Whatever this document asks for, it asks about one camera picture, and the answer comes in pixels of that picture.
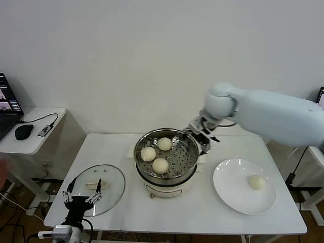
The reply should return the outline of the blurred person hand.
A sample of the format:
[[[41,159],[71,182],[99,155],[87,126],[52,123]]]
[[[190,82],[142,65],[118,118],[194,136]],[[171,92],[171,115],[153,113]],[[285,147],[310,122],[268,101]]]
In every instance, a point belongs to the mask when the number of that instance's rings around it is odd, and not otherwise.
[[[5,159],[1,159],[0,160],[0,189],[3,188],[9,173],[10,173],[10,163]]]

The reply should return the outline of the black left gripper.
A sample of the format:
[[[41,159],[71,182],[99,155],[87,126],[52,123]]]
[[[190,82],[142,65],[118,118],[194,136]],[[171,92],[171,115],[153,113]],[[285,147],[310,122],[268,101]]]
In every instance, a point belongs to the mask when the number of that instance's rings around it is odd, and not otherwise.
[[[72,196],[71,193],[77,177],[75,177],[68,185],[67,189],[62,191],[64,198],[64,205],[68,209],[68,214],[65,218],[64,224],[81,224],[86,211],[93,208],[101,198],[101,179],[99,179],[96,186],[96,192],[91,196]]]

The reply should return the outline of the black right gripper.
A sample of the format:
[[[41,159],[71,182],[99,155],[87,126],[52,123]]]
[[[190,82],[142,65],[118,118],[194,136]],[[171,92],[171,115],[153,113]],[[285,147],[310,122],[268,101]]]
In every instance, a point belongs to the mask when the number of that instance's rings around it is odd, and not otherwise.
[[[202,149],[202,155],[208,154],[208,152],[211,149],[209,138],[207,138],[206,136],[204,136],[201,133],[194,135],[194,138]]]

